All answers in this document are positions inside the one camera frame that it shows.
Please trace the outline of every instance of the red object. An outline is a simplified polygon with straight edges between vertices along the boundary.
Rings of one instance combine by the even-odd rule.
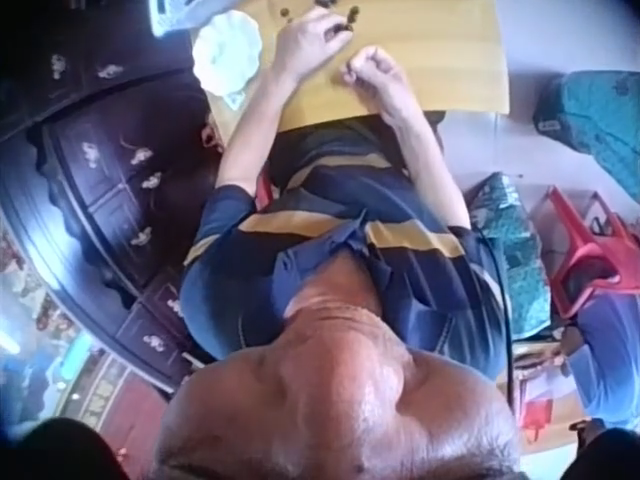
[[[256,187],[256,208],[262,210],[273,200],[271,192],[271,182],[267,176],[267,167],[265,166],[258,177],[258,185]]]
[[[640,293],[640,248],[630,232],[604,203],[599,194],[594,199],[604,210],[611,235],[598,236],[584,224],[573,206],[556,187],[549,192],[560,221],[569,235],[569,251],[560,268],[549,279],[553,302],[562,318],[573,317],[587,300],[597,291],[618,293]],[[588,282],[572,302],[567,296],[565,281],[569,274],[576,273],[574,267],[585,259],[603,260],[615,271],[612,278],[596,278]]]

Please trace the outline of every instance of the yellow stripe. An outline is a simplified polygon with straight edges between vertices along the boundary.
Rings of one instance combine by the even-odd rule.
[[[184,266],[189,266],[196,258],[198,258],[202,253],[207,249],[209,245],[216,241],[220,235],[211,235],[210,237],[203,238],[198,243],[196,243],[189,253],[187,254],[187,258],[184,261]]]
[[[449,258],[464,254],[458,239],[450,233],[434,233],[417,220],[402,223],[369,222],[367,238],[378,248],[404,247],[417,251],[439,250]]]
[[[283,233],[319,237],[342,223],[344,220],[324,213],[284,210],[256,213],[242,222],[238,229],[247,233]]]
[[[247,233],[274,233],[315,238],[338,227],[341,220],[324,213],[281,211],[255,214],[238,227]],[[454,258],[464,254],[458,239],[450,233],[434,233],[417,220],[402,223],[369,222],[367,239],[378,248],[404,247],[417,251],[439,250]]]
[[[305,181],[311,170],[315,167],[323,165],[325,167],[342,167],[342,166],[361,166],[361,167],[372,167],[372,168],[389,168],[391,164],[387,162],[383,157],[381,157],[377,153],[371,153],[367,156],[361,157],[351,157],[351,156],[340,156],[340,157],[324,157],[319,160],[316,160],[308,167],[303,168],[299,172],[297,172],[289,183],[287,184],[286,190],[291,188],[299,187]]]

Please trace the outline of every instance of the chair leg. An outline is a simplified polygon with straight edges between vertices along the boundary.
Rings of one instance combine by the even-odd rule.
[[[580,215],[578,215],[578,212],[575,211],[571,203],[569,203],[557,187],[551,188],[548,197],[560,217],[560,221],[567,229],[573,250],[596,242],[593,234],[584,224]]]

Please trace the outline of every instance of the tiled floor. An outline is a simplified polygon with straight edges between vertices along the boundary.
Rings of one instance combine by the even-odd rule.
[[[640,205],[589,156],[539,136],[531,115],[549,78],[576,70],[640,70],[640,19],[620,0],[496,0],[511,89],[508,116],[449,112],[440,126],[463,187],[503,171],[535,204],[550,184],[598,189],[624,218]]]

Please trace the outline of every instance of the teal bag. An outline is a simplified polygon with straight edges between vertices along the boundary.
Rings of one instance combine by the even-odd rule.
[[[590,154],[640,203],[640,72],[575,72],[538,100],[536,130]]]

